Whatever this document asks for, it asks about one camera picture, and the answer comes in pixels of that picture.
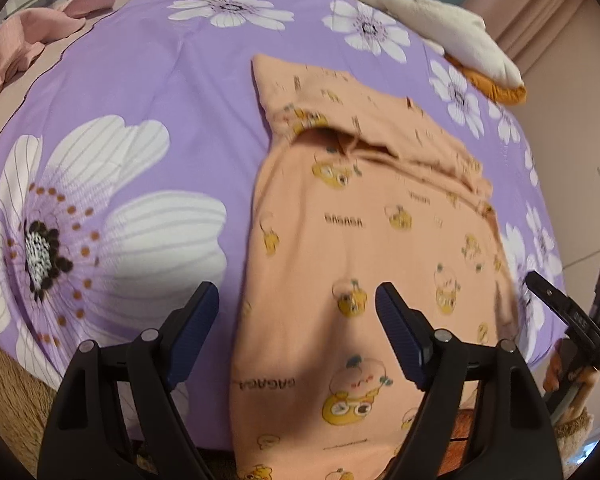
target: peach-colored garment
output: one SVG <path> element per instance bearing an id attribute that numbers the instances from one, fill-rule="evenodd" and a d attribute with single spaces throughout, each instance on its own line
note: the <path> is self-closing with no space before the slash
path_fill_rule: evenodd
<path id="1" fill-rule="evenodd" d="M 0 24 L 0 90 L 17 72 L 23 72 L 45 49 L 45 43 L 80 30 L 84 16 L 109 9 L 115 0 L 69 0 L 57 9 L 21 10 Z"/>
<path id="2" fill-rule="evenodd" d="M 253 71 L 273 140 L 232 363 L 238 476 L 371 480 L 422 398 L 376 287 L 392 282 L 464 341 L 494 344 L 497 318 L 515 330 L 491 184 L 408 98 L 261 55 Z"/>

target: purple bed sheet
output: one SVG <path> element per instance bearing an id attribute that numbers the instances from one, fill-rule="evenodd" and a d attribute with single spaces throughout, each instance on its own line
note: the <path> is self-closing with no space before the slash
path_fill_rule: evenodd
<path id="1" fill-rule="evenodd" d="M 72 44 L 0 133 L 0 346 L 57 388 L 80 341 L 129 340 L 211 280 L 220 314 L 173 395 L 198 446 L 231 449 L 232 340 L 269 146 L 257 53 L 410 96 L 483 162 L 536 364 L 564 327 L 522 278 L 561 287 L 562 267 L 525 136 L 417 34 L 354 0 L 132 0 Z"/>

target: pink blanket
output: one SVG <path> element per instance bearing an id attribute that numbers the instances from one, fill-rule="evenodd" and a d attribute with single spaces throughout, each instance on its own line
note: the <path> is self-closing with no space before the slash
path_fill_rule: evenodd
<path id="1" fill-rule="evenodd" d="M 45 49 L 80 30 L 85 16 L 110 9 L 115 0 L 69 0 L 56 9 L 21 10 L 0 25 L 0 91 L 17 72 L 23 72 Z"/>

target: wall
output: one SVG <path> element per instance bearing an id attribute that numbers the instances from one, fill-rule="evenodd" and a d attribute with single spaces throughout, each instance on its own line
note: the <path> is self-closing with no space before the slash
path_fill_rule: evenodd
<path id="1" fill-rule="evenodd" d="M 586 0 L 525 74 L 527 104 L 513 112 L 532 147 L 565 266 L 600 249 L 600 8 Z M 566 268 L 567 293 L 588 310 L 600 254 Z M 543 375 L 538 370 L 537 376 Z M 600 383 L 588 409 L 600 426 Z"/>

